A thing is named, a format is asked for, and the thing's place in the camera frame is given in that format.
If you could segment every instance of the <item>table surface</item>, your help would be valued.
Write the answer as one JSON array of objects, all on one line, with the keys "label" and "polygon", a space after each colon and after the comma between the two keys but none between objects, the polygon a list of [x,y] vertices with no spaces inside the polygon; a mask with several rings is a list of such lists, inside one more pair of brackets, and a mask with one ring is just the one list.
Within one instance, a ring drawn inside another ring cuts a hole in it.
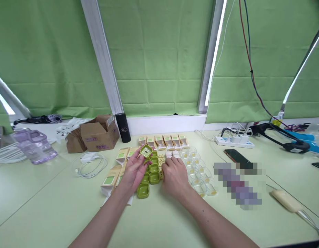
[{"label": "table surface", "polygon": [[[217,133],[204,132],[207,136]],[[223,159],[230,162],[223,150],[231,147],[218,146],[199,133],[184,134],[210,170],[214,162],[222,163]],[[268,134],[283,139],[274,132]],[[67,247],[103,204],[105,196],[101,194],[100,185],[109,169],[117,164],[118,150],[137,146],[137,139],[138,136],[132,136],[127,144],[119,139],[113,150],[100,152],[109,162],[92,179],[74,176],[70,164],[80,154],[68,154],[64,142],[53,144],[59,155],[45,164],[32,165],[23,161],[1,165],[0,247]],[[222,182],[218,182],[216,196],[204,199],[260,247],[317,240],[317,232],[311,226],[271,197],[272,188],[265,186],[265,182],[277,189],[284,188],[297,198],[319,226],[319,169],[311,165],[319,159],[312,153],[286,152],[264,137],[250,140],[255,144],[254,149],[234,148],[262,168],[262,175],[245,176],[250,185],[262,192],[259,209],[242,210]],[[161,183],[150,185],[150,195],[146,199],[134,195],[132,206],[126,207],[109,247],[149,245],[209,247],[196,222],[161,190]]]}]

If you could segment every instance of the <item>green curtain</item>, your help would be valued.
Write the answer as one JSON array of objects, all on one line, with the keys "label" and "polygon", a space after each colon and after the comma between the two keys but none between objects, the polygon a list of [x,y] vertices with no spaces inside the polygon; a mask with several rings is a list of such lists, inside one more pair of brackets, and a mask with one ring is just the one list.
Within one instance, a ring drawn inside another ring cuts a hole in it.
[{"label": "green curtain", "polygon": [[[233,0],[225,10],[218,57]],[[243,22],[248,42],[243,1]],[[319,29],[319,1],[248,0],[251,63],[255,84],[268,111],[276,115]],[[236,0],[227,26],[223,54],[213,78],[207,123],[268,120],[250,77]]]},{"label": "green curtain", "polygon": [[6,112],[4,106],[2,105],[0,101],[0,126],[4,127],[4,133],[5,134],[11,134],[12,133],[12,128],[10,126],[10,121],[9,121],[9,115]]},{"label": "green curtain", "polygon": [[285,118],[319,117],[319,41],[298,76],[285,105]]},{"label": "green curtain", "polygon": [[127,116],[198,115],[213,0],[99,0]]},{"label": "green curtain", "polygon": [[0,77],[34,116],[111,113],[79,0],[0,0]]}]

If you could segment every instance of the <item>plastic water bottle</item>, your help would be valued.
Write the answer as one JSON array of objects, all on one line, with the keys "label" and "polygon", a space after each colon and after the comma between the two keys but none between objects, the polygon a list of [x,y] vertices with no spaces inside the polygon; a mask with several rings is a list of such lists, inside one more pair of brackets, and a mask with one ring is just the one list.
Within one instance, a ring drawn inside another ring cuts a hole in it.
[{"label": "plastic water bottle", "polygon": [[13,136],[19,142],[17,147],[33,164],[42,164],[57,156],[47,136],[38,130],[17,128],[14,132]]}]

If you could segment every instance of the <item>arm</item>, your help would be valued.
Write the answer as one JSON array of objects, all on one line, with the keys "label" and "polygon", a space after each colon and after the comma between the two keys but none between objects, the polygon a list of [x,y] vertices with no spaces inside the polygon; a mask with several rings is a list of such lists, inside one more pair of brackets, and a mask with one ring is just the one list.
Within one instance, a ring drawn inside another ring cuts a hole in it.
[{"label": "arm", "polygon": [[213,209],[189,185],[183,161],[167,158],[162,164],[163,187],[193,216],[204,235],[214,247],[258,247],[236,226]]},{"label": "arm", "polygon": [[91,222],[72,242],[69,248],[107,247],[129,198],[138,188],[146,168],[151,162],[143,164],[145,158],[139,148],[129,159],[123,178],[108,201],[93,217]]}]

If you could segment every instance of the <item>black bottle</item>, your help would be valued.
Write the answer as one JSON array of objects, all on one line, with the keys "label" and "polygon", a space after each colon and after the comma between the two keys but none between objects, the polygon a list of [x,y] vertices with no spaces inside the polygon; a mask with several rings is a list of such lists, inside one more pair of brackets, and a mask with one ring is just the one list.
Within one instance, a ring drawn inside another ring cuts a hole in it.
[{"label": "black bottle", "polygon": [[122,142],[127,143],[131,141],[130,130],[128,128],[127,119],[125,113],[116,114],[116,120],[119,132],[121,134]]}]

